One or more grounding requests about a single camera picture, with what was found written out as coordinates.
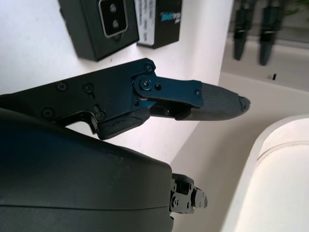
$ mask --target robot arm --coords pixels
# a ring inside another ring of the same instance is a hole
[[[225,120],[250,101],[199,81],[157,77],[149,59],[0,96],[0,230],[170,232],[171,212],[207,206],[168,164],[100,139],[150,116]]]

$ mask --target black plastic housing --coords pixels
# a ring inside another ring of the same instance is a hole
[[[1,232],[169,232],[171,168],[0,109]]]
[[[81,58],[98,61],[139,40],[134,0],[123,0],[126,29],[121,29],[121,33],[114,34],[113,32],[108,33],[109,30],[104,30],[104,20],[102,19],[105,18],[105,23],[109,23],[112,14],[101,16],[104,11],[100,11],[100,1],[58,1],[76,54]]]
[[[137,45],[157,49],[179,41],[183,0],[136,0],[135,4],[140,33]]]

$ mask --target camera lens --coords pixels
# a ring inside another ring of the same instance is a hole
[[[115,29],[118,28],[118,26],[119,26],[118,21],[117,21],[117,20],[114,20],[113,23],[112,23],[112,26],[113,26]]]
[[[116,5],[115,5],[114,3],[112,3],[111,6],[110,6],[110,11],[111,11],[112,13],[115,13],[116,10],[117,10]]]

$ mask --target black metal bracket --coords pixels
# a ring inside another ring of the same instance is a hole
[[[170,188],[169,210],[180,214],[192,214],[195,208],[206,208],[206,194],[194,186],[194,180],[173,174]]]
[[[139,75],[134,81],[134,89],[141,99],[164,100],[187,104],[194,108],[203,106],[200,81],[179,81],[158,76]]]

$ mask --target white surface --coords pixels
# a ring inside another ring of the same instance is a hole
[[[252,102],[250,111],[242,121],[243,128],[245,128],[242,133],[244,133],[247,142],[251,144],[252,151],[240,147],[238,153],[233,153],[235,162],[242,163],[243,166],[237,176],[238,180],[234,186],[235,193],[228,203],[228,211],[221,230],[222,232],[233,232],[264,140],[278,127],[278,124],[270,126],[265,132],[263,130],[285,117],[309,113],[309,109],[304,107],[309,100],[309,93],[227,73],[222,73],[220,85],[230,87],[233,91],[238,90],[240,94],[248,97]],[[255,133],[255,138],[250,137],[252,133]]]
[[[245,76],[251,79],[272,83],[276,73],[277,85],[309,91],[309,44],[276,41],[267,66],[258,64],[259,43],[258,38],[250,37],[246,42],[241,61],[232,59],[234,42],[231,37],[227,39],[222,71],[234,75]]]
[[[1,0],[0,94],[145,57],[155,62],[159,76],[216,85],[232,2],[184,0],[179,42],[157,50],[134,44],[95,63],[75,55],[56,0]],[[196,125],[197,122],[151,118],[110,142],[170,162]],[[71,128],[90,134],[83,124]]]
[[[284,119],[256,140],[250,156],[259,159],[235,231],[308,231],[308,117]]]
[[[232,120],[200,122],[171,162],[173,171],[193,178],[209,200],[205,210],[174,215],[175,232],[233,232],[251,176],[248,182],[239,180],[255,140],[272,123],[309,113],[309,93],[304,91],[227,73],[221,73],[219,85],[248,97],[252,105]],[[256,159],[249,167],[252,172]]]

